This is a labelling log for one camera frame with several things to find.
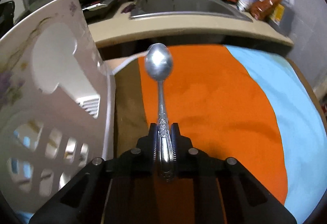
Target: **kitchen sink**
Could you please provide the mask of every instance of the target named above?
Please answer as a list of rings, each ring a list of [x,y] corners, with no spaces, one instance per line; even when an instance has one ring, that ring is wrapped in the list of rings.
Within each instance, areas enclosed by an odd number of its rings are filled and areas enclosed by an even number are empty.
[[[209,15],[252,19],[221,0],[141,0],[131,11],[131,19],[162,15]]]

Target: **spoon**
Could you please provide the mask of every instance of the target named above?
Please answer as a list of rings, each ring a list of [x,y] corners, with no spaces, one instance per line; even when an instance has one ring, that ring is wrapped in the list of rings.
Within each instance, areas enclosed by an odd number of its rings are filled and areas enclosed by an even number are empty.
[[[145,68],[148,75],[158,83],[159,95],[158,137],[155,139],[154,159],[159,162],[160,175],[166,180],[171,180],[174,178],[176,153],[170,137],[163,83],[171,73],[173,58],[168,48],[162,43],[152,44],[148,50]]]

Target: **countertop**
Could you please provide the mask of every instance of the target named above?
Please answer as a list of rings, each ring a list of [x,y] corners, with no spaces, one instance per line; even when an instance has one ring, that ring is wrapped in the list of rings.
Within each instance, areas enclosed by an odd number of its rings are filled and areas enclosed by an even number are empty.
[[[130,13],[121,13],[129,3],[124,3],[111,19],[89,24],[98,48],[140,39],[181,34],[214,33],[268,40],[292,47],[290,38],[276,32],[266,22],[252,22],[219,16],[170,15],[131,20]]]

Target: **orange cloth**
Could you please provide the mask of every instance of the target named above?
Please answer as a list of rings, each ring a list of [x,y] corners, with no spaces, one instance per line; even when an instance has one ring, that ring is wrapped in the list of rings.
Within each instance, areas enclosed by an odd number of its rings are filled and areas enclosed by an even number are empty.
[[[221,45],[169,48],[173,71],[164,83],[169,122],[211,157],[237,158],[282,204],[287,175],[275,113],[259,85]],[[157,85],[139,58],[148,125],[157,121]]]

